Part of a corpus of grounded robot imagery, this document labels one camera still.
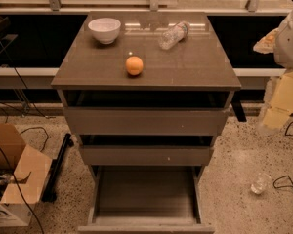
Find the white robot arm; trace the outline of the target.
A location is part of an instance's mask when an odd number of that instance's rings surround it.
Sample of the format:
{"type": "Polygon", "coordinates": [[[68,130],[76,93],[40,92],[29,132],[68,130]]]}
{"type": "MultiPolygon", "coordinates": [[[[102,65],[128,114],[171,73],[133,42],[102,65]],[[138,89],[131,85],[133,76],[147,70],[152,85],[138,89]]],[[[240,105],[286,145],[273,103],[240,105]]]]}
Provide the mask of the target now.
{"type": "Polygon", "coordinates": [[[285,68],[283,75],[267,83],[259,116],[258,130],[270,135],[279,131],[293,114],[293,10],[278,28],[259,40],[253,50],[273,53],[274,61],[285,68]]]}

